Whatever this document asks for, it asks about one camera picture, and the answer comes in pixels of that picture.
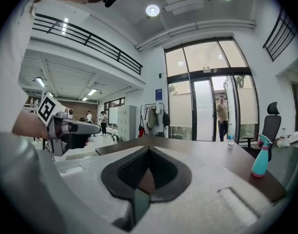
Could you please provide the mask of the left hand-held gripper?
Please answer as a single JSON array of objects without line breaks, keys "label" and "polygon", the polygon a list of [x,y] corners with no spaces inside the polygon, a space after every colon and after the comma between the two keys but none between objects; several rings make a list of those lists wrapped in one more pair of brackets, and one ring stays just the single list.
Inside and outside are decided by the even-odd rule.
[{"label": "left hand-held gripper", "polygon": [[53,156],[63,156],[70,149],[85,147],[91,134],[101,131],[99,125],[76,121],[73,110],[46,95],[37,110],[49,136],[49,150]]}]

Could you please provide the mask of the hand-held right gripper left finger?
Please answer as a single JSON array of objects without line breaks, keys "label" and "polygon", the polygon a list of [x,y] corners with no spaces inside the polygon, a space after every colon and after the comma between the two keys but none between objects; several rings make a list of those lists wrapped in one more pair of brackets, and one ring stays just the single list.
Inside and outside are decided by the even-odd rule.
[{"label": "hand-held right gripper left finger", "polygon": [[135,217],[139,222],[149,209],[149,195],[140,189],[134,190],[135,201],[113,197],[101,180],[102,170],[110,163],[134,153],[141,147],[126,149],[103,156],[88,156],[81,159],[56,162],[56,168],[71,191],[93,213],[107,223]]}]

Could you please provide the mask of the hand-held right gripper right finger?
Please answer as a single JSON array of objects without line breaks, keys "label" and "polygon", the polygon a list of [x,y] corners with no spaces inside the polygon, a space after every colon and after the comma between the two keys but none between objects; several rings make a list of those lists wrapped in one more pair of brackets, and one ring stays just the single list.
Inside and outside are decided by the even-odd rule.
[{"label": "hand-held right gripper right finger", "polygon": [[258,189],[210,161],[158,148],[186,164],[192,180],[171,202],[153,203],[136,225],[138,234],[239,234],[272,209]]}]

